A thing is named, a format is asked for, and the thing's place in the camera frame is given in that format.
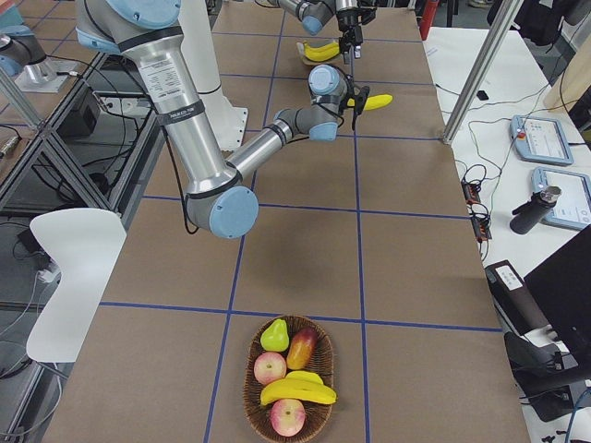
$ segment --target red object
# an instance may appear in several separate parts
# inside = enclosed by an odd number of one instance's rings
[[[423,42],[427,39],[428,30],[431,29],[431,25],[433,24],[433,19],[435,18],[435,13],[437,12],[437,6],[439,5],[439,3],[440,0],[428,0],[427,4],[425,5],[425,10],[423,11],[423,18],[421,19],[421,22],[418,25],[418,30],[421,33],[421,39],[423,40]]]

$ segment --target label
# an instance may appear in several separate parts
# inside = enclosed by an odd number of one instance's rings
[[[497,274],[499,274],[499,277],[501,277],[501,280],[505,283],[509,291],[523,286],[512,269],[507,265],[497,268]]]
[[[170,56],[141,67],[139,73],[146,83],[151,99],[155,102],[163,102],[185,93],[183,82]]]

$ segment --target aluminum pole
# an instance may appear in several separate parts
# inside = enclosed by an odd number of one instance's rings
[[[6,96],[10,104],[17,108],[18,113],[22,115],[31,129],[35,131],[39,129],[42,122],[41,117],[3,69],[0,69],[0,92]]]
[[[523,2],[524,0],[504,0],[502,2],[487,38],[482,43],[480,53],[478,53],[474,66],[472,66],[472,70],[466,79],[458,101],[453,108],[452,115],[450,115],[450,119],[445,126],[442,137],[443,143],[452,144],[465,115],[468,113],[472,100],[476,96],[476,92],[480,88]]]

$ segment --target robot arm label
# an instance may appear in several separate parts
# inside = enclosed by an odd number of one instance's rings
[[[151,99],[156,102],[185,94],[183,82],[176,71],[175,62],[167,54],[164,60],[142,66],[139,73],[148,88]]]

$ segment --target blue joint cap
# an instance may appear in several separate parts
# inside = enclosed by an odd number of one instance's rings
[[[178,14],[181,11],[181,0],[106,0],[106,2],[122,18],[148,30],[168,28],[178,20]]]
[[[22,72],[23,66],[19,65],[12,58],[0,55],[0,68],[6,72],[9,77],[14,77]]]
[[[339,86],[339,73],[332,66],[316,66],[308,76],[308,84],[317,95],[330,94]]]
[[[310,128],[310,140],[316,141],[334,141],[336,139],[336,131],[339,126],[336,122],[325,122],[315,125]]]
[[[222,238],[238,238],[250,231],[259,215],[259,201],[254,192],[235,186],[221,194],[210,213],[210,229]]]
[[[5,28],[0,29],[0,32],[6,34],[8,37],[29,37],[35,35],[33,34],[33,31],[25,25],[6,26]]]
[[[302,18],[302,26],[304,30],[310,35],[316,35],[322,30],[322,23],[313,16],[306,16]]]
[[[83,30],[79,30],[78,28],[76,28],[76,33],[78,34],[78,42],[86,48],[99,51],[100,53],[114,55],[121,54],[121,51],[119,51],[119,46],[113,42],[109,42],[106,39],[101,39],[100,37],[91,35],[87,32],[84,32]]]

